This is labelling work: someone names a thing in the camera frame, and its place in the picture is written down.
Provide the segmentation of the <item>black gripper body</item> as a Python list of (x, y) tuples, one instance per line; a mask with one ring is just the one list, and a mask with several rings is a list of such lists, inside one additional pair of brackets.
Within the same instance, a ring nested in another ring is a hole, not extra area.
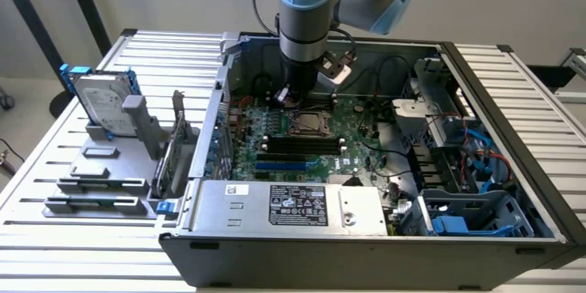
[(318, 60), (300, 62), (282, 56), (282, 73), (284, 74), (284, 85), (279, 91), (279, 103), (287, 101), (300, 102), (314, 90), (318, 76)]

